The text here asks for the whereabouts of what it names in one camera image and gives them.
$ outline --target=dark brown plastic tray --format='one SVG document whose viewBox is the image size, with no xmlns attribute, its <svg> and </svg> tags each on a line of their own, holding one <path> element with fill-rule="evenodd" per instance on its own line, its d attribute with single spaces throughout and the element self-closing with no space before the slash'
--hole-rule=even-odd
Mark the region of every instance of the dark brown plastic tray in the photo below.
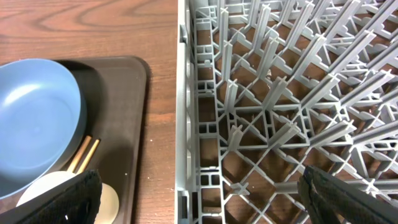
<svg viewBox="0 0 398 224">
<path fill-rule="evenodd" d="M 93 137 L 88 149 L 95 139 L 101 139 L 87 169 L 98 169 L 102 181 L 118 194 L 119 213 L 114 223 L 131 223 L 146 68 L 135 57 L 58 62 L 72 72 L 85 97 L 86 135 Z M 13 208 L 20 196 L 0 200 L 0 210 Z"/>
</svg>

